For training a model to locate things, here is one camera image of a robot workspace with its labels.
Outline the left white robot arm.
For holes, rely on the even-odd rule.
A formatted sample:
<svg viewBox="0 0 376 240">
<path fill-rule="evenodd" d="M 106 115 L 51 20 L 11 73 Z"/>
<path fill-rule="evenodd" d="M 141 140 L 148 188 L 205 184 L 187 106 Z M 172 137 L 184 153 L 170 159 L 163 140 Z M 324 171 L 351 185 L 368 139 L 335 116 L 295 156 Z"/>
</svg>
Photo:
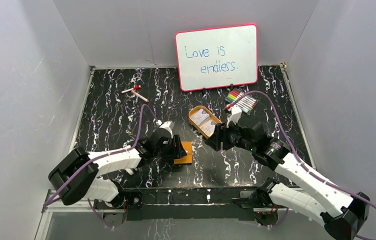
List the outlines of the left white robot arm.
<svg viewBox="0 0 376 240">
<path fill-rule="evenodd" d="M 108 173 L 137 169 L 155 158 L 170 160 L 186 157 L 180 136 L 164 128 L 150 137 L 116 150 L 88 152 L 74 148 L 49 174 L 48 180 L 65 206 L 81 199 L 101 200 L 113 208 L 120 208 L 128 199 L 119 183 L 103 179 Z"/>
</svg>

